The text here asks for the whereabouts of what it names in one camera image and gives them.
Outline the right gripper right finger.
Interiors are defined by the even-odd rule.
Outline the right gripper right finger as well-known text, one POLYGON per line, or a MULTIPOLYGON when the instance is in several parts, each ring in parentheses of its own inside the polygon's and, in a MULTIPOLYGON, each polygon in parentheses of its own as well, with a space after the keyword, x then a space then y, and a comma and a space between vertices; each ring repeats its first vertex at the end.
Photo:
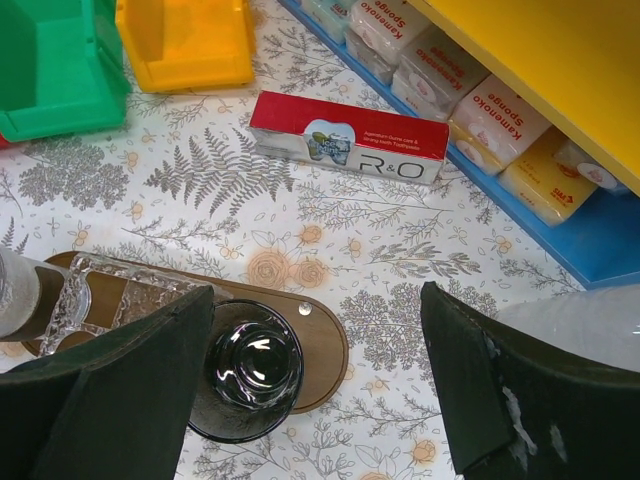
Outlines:
POLYGON ((538 340, 436 283, 421 324, 456 473, 636 479, 639 375, 538 340))

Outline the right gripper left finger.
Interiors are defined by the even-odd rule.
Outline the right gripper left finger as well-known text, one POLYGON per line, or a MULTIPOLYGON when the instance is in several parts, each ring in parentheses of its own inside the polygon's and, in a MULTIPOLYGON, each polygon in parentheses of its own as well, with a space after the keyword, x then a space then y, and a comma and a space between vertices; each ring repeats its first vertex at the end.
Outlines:
POLYGON ((171 479, 204 362, 214 291, 1 376, 4 479, 171 479))

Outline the clear textured acrylic holder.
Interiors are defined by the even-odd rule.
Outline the clear textured acrylic holder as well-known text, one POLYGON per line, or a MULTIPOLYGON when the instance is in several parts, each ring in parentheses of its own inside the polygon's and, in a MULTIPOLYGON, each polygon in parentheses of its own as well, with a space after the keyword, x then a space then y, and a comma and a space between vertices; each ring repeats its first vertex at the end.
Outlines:
POLYGON ((233 297, 212 278, 104 255, 66 252, 48 262, 66 268, 68 277, 39 338, 40 356, 136 321, 199 287, 212 287, 216 302, 233 297))

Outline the green translucent cup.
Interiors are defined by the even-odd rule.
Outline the green translucent cup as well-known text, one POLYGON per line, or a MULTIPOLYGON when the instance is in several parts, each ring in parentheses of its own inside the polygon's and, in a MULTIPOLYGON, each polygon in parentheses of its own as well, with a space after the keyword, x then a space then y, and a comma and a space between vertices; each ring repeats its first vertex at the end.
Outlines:
POLYGON ((279 426, 299 397, 299 340, 276 310, 250 300, 215 306, 189 427, 219 443, 257 440, 279 426))

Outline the clear glass cup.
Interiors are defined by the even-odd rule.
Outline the clear glass cup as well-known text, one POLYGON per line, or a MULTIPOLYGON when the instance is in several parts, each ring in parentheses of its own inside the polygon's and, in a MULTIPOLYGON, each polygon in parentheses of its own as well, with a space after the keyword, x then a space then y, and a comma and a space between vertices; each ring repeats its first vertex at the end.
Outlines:
POLYGON ((1 337, 20 330, 35 312, 40 296, 40 281, 34 264, 1 248, 1 337))

